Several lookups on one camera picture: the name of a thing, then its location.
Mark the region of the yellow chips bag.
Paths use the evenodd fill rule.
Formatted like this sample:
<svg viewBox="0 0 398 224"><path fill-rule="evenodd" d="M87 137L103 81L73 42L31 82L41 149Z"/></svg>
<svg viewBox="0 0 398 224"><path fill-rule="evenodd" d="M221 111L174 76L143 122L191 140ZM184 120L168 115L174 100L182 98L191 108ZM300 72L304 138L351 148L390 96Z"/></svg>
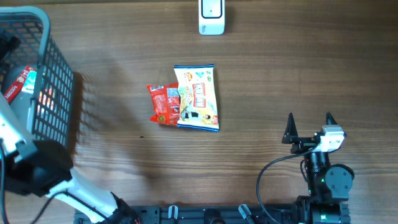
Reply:
<svg viewBox="0 0 398 224"><path fill-rule="evenodd" d="M216 102L214 65L176 65L180 95L179 128L218 132L220 130Z"/></svg>

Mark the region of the red snack packet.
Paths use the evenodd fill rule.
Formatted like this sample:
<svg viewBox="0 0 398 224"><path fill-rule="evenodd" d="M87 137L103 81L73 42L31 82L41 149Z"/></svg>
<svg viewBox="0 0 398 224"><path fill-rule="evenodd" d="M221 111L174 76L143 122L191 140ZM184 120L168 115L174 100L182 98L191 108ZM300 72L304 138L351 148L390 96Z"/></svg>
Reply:
<svg viewBox="0 0 398 224"><path fill-rule="evenodd" d="M177 125L180 119L180 95L178 83L168 85L147 85L154 115L150 121L160 124Z"/></svg>

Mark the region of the red Nescafe coffee stick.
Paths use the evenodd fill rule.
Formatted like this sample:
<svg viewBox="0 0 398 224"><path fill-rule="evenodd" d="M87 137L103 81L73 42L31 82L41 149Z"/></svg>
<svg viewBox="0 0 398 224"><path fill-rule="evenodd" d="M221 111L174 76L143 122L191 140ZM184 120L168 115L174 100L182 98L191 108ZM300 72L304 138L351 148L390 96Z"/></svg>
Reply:
<svg viewBox="0 0 398 224"><path fill-rule="evenodd" d="M21 71L21 73L17 76L17 78L12 83L12 85L3 94L3 96L6 99L8 104L11 104L11 102L14 100L14 98L22 90L22 87L24 86L24 83L25 83L26 79L28 78L30 72L35 73L36 69L27 65L25 67L25 69L23 69L23 71Z"/></svg>

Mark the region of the teal Kleenex tissue pack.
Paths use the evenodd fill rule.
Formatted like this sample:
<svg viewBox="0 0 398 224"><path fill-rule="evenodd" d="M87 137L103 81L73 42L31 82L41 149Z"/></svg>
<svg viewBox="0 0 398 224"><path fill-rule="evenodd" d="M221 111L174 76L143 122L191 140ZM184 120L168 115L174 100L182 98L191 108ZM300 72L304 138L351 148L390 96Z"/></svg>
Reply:
<svg viewBox="0 0 398 224"><path fill-rule="evenodd" d="M33 94L35 89L35 81L37 77L37 72L32 70L28 73L25 83L22 87L22 92L27 94Z"/></svg>

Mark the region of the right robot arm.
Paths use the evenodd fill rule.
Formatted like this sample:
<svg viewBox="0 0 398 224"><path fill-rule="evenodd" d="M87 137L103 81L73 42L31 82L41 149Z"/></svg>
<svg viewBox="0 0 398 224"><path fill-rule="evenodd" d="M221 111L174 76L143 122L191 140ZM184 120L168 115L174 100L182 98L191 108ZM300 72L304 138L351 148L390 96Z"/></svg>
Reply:
<svg viewBox="0 0 398 224"><path fill-rule="evenodd" d="M346 202L353 186L354 172L343 164L330 163L329 154L341 148L346 133L331 113L326 124L312 137L298 135L293 114L289 114L282 143L291 144L291 154L303 156L308 195L292 205L292 223L350 224Z"/></svg>

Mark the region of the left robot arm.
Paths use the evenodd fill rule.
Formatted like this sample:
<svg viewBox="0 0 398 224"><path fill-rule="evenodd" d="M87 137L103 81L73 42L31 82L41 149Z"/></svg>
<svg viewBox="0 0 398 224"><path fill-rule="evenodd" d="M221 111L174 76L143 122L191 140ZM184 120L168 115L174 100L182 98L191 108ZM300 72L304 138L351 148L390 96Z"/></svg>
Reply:
<svg viewBox="0 0 398 224"><path fill-rule="evenodd" d="M37 140L22 127L1 98L1 215L8 223L5 193L46 196L85 214L92 223L140 223L139 215L121 198L80 175L64 146Z"/></svg>

